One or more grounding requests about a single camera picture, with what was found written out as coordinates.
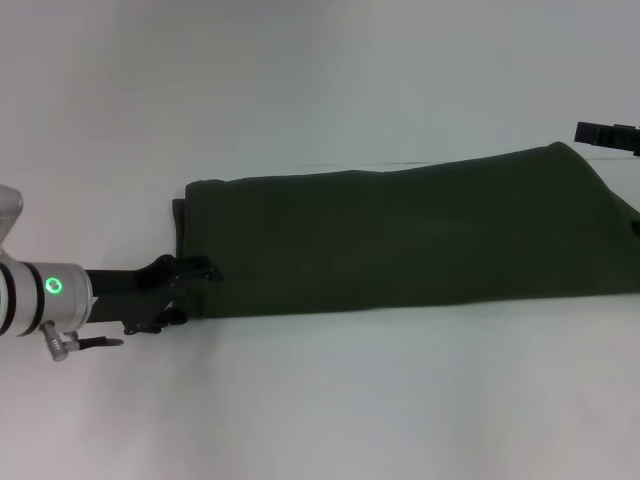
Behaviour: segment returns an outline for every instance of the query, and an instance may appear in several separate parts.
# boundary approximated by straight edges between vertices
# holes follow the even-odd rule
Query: white backdrop
[[[31,261],[137,268],[189,181],[397,169],[640,120],[632,0],[2,0]],[[640,164],[572,145],[640,208]],[[640,297],[0,339],[7,479],[627,479]],[[121,336],[116,325],[86,328]]]

